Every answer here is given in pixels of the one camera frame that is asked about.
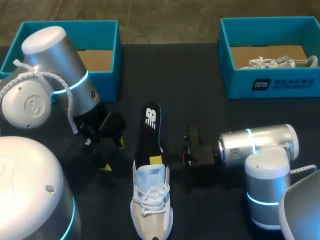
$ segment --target cardboard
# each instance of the cardboard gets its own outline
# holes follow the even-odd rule
[[[80,58],[89,71],[110,71],[112,50],[78,50]]]
[[[268,48],[272,59],[278,59],[283,56],[289,56],[297,60],[308,59],[301,45],[269,46]]]
[[[232,46],[231,53],[236,69],[248,67],[252,59],[278,59],[289,56],[292,59],[305,60],[307,56],[301,45],[276,46]]]

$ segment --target gray floor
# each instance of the gray floor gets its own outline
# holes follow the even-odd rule
[[[220,18],[257,16],[320,20],[320,0],[0,0],[0,46],[23,21],[118,20],[122,43],[198,43],[216,41]]]

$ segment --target shoe insole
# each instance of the shoe insole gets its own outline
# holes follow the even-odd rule
[[[135,167],[161,164],[160,148],[161,108],[155,102],[148,102],[142,107],[140,130],[135,152]]]

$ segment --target black table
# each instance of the black table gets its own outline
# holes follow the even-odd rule
[[[300,143],[300,154],[292,167],[318,165],[320,99],[228,100],[216,48],[216,43],[123,46],[120,101],[109,104],[109,108],[121,112],[126,119],[125,155],[131,163],[143,103],[158,102],[162,108],[161,141],[172,158],[171,239],[283,239],[280,232],[267,232],[251,223],[242,188],[215,184],[197,186],[186,193],[179,177],[183,136],[189,124],[200,127],[204,142],[223,132],[291,124]],[[0,48],[0,58],[5,57],[7,50]],[[101,173],[79,155],[83,139],[72,135],[61,109],[55,106],[49,120],[37,129],[21,130],[5,123],[1,127],[4,136],[34,139],[57,156],[80,211],[82,239],[139,239],[130,215],[130,173],[114,176],[115,187],[101,186]]]

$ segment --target white shoelace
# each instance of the white shoelace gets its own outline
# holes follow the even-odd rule
[[[262,56],[259,59],[253,59],[249,61],[249,68],[276,68],[278,66],[277,62],[274,59],[263,59]]]
[[[169,194],[170,186],[166,183],[163,188],[152,187],[147,192],[141,191],[137,185],[135,188],[140,194],[140,197],[133,198],[137,203],[140,203],[143,216],[149,214],[161,214],[166,211],[165,198]]]

